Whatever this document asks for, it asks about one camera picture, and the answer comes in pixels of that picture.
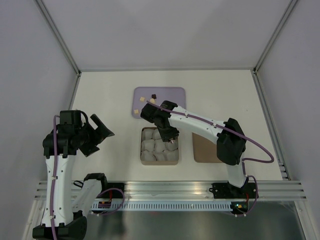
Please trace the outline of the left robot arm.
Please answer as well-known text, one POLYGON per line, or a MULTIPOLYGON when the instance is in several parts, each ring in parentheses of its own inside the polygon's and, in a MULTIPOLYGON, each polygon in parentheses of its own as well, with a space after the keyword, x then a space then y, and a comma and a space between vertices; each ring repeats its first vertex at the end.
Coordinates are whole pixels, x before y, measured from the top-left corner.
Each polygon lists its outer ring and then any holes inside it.
POLYGON ((97 198, 120 193, 119 211, 125 203, 123 188, 110 187, 104 173, 85 176, 80 193, 72 200, 72 172, 78 151, 85 157, 99 151, 98 145, 114 136, 96 114, 62 110, 53 117, 53 129, 42 142, 47 171, 46 205, 40 225, 32 230, 36 240, 82 240, 87 216, 97 198))

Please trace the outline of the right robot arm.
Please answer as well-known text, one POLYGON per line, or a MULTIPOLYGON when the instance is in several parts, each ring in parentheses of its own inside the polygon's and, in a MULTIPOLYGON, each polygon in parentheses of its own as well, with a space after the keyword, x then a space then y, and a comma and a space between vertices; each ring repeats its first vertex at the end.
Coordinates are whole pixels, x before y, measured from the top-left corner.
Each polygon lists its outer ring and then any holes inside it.
POLYGON ((191 113, 174 102, 165 100, 160 106, 148 102, 140 117, 154 124, 165 143, 172 143, 179 137, 179 129, 199 135, 216 146, 216 156, 226 164, 228 181, 224 193, 228 199, 253 197, 249 177, 244 173, 244 152, 247 140, 239 123, 216 121, 191 113))

